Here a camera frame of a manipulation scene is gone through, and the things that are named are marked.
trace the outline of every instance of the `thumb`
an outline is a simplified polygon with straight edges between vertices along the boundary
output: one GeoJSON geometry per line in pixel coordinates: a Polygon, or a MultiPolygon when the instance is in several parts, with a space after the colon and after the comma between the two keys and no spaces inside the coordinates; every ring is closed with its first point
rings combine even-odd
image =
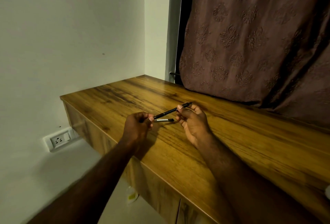
{"type": "Polygon", "coordinates": [[[184,116],[185,118],[191,118],[192,114],[194,114],[194,112],[192,112],[191,110],[185,109],[182,105],[178,105],[177,109],[180,112],[180,114],[182,116],[184,116]]]}
{"type": "Polygon", "coordinates": [[[146,124],[146,126],[149,128],[152,121],[153,121],[153,117],[149,117],[149,118],[145,119],[143,123],[146,124]]]}

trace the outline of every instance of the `white object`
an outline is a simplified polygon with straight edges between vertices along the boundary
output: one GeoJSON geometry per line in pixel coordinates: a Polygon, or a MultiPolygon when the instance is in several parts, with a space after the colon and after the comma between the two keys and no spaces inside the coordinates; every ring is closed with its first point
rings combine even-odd
{"type": "Polygon", "coordinates": [[[325,189],[325,195],[330,200],[330,185],[325,189]]]}
{"type": "Polygon", "coordinates": [[[139,194],[135,191],[134,188],[128,187],[126,189],[126,197],[127,197],[127,203],[130,204],[136,201],[136,199],[139,197],[139,194]]]}
{"type": "Polygon", "coordinates": [[[46,143],[49,151],[53,151],[56,148],[59,148],[73,140],[76,140],[79,137],[76,131],[71,127],[62,129],[56,133],[52,133],[43,138],[46,143]]]}

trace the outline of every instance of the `person's left arm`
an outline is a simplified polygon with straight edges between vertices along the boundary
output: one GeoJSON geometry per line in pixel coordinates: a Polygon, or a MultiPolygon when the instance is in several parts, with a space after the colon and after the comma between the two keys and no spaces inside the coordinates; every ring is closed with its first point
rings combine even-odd
{"type": "Polygon", "coordinates": [[[34,223],[97,223],[127,163],[146,139],[153,115],[129,115],[118,144],[78,182],[34,216],[34,223]]]}

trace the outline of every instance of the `hand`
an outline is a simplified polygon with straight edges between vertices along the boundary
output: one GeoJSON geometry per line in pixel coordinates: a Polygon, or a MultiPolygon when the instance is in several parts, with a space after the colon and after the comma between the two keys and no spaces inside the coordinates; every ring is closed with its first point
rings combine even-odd
{"type": "Polygon", "coordinates": [[[189,109],[178,105],[177,120],[184,127],[188,140],[195,146],[206,135],[212,133],[208,126],[206,114],[197,105],[191,104],[189,109]]]}
{"type": "Polygon", "coordinates": [[[145,112],[129,115],[125,121],[121,140],[137,145],[138,148],[140,143],[146,139],[148,130],[152,127],[153,117],[153,114],[145,112]]]}

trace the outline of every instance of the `wooden tabletop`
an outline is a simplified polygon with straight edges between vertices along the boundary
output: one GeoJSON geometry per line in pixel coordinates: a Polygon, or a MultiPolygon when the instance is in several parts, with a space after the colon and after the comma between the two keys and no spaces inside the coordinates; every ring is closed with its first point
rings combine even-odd
{"type": "MultiPolygon", "coordinates": [[[[149,76],[61,99],[117,142],[127,115],[139,111],[159,114],[194,101],[205,110],[211,129],[228,147],[323,222],[330,222],[330,204],[324,196],[330,184],[330,135],[321,129],[149,76]]],[[[155,124],[137,157],[191,205],[216,222],[223,220],[223,195],[178,123],[155,124]]]]}

